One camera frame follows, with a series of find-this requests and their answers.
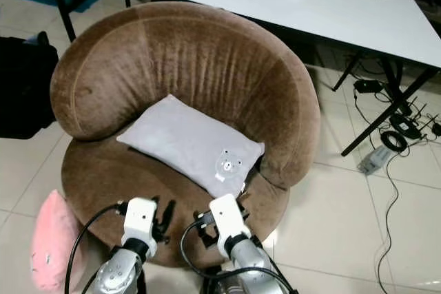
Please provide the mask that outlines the black bag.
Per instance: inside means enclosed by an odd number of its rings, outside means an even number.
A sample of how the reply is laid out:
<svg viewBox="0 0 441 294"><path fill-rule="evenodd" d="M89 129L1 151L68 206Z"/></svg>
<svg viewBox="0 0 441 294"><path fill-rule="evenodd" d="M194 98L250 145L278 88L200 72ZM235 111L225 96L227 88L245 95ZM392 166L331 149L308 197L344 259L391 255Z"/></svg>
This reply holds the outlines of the black bag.
<svg viewBox="0 0 441 294"><path fill-rule="evenodd" d="M50 104L50 81L58 63L57 49L48 34L31 38L0 38L0 137L27 140L49 127L56 116Z"/></svg>

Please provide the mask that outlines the pink pillow with cartoon print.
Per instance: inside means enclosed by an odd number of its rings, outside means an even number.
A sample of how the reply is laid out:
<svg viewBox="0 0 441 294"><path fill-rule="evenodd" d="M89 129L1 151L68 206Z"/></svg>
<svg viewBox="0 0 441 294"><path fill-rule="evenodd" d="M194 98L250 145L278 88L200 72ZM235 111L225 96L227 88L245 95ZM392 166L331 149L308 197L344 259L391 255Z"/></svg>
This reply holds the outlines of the pink pillow with cartoon print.
<svg viewBox="0 0 441 294"><path fill-rule="evenodd" d="M72 246L82 226L62 194L54 190L42 203L31 244L31 278L38 290L63 294Z"/></svg>

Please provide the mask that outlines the black power adapter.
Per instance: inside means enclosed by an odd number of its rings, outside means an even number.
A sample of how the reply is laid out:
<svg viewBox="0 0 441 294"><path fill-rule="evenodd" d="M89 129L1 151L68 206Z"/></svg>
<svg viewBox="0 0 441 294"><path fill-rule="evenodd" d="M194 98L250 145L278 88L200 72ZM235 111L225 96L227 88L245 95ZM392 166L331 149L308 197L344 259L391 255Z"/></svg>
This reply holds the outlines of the black power adapter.
<svg viewBox="0 0 441 294"><path fill-rule="evenodd" d="M360 94L375 94L383 92L384 83L377 80L359 79L353 84L353 88Z"/></svg>

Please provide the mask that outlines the grey power strip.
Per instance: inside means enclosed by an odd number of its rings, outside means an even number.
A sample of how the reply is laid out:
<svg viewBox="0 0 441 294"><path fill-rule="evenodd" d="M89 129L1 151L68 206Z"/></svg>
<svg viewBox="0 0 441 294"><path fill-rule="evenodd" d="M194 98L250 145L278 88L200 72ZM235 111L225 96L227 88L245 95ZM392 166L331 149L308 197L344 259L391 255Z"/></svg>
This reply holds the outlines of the grey power strip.
<svg viewBox="0 0 441 294"><path fill-rule="evenodd" d="M379 146L369 152L357 165L358 171L362 174L374 174L378 169L384 167L397 152L387 146Z"/></svg>

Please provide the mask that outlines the black charger device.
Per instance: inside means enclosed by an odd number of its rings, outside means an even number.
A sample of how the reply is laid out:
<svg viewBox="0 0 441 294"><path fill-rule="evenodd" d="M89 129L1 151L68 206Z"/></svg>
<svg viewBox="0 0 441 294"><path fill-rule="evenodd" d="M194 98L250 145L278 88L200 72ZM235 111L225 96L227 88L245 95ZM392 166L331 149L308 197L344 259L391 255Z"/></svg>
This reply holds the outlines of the black charger device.
<svg viewBox="0 0 441 294"><path fill-rule="evenodd" d="M416 124L415 114L395 112L395 114L390 115L389 122L401 136L414 140L421 137L421 131Z"/></svg>

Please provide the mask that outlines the brown plush round sofa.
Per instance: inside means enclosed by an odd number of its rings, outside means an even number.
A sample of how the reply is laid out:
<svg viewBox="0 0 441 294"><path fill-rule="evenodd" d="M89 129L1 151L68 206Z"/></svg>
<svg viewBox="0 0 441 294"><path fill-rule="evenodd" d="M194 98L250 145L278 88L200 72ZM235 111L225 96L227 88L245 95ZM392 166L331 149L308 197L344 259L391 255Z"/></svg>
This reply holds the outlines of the brown plush round sofa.
<svg viewBox="0 0 441 294"><path fill-rule="evenodd" d="M264 143L240 203L265 240L280 224L290 188L307 174L320 136L311 76L286 43L236 14L201 4L160 1L105 17L73 40L54 69L51 105L70 143L60 170L79 221L134 197L176 202L170 243L151 263L198 268L223 263L194 235L183 238L210 194L185 175L117 138L149 106L172 95L202 114Z"/></svg>

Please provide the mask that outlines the white table with black legs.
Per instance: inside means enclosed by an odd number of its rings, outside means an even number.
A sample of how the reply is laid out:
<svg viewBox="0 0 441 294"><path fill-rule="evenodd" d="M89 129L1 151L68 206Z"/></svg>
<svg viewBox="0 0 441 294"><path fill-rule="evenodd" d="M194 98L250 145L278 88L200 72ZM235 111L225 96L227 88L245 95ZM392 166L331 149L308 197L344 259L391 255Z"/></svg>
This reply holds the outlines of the white table with black legs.
<svg viewBox="0 0 441 294"><path fill-rule="evenodd" d="M419 87L441 73L441 36L415 0L186 0L331 39L365 51L425 65L393 102L343 150L349 155ZM67 35L76 38L70 12L78 1L56 0Z"/></svg>

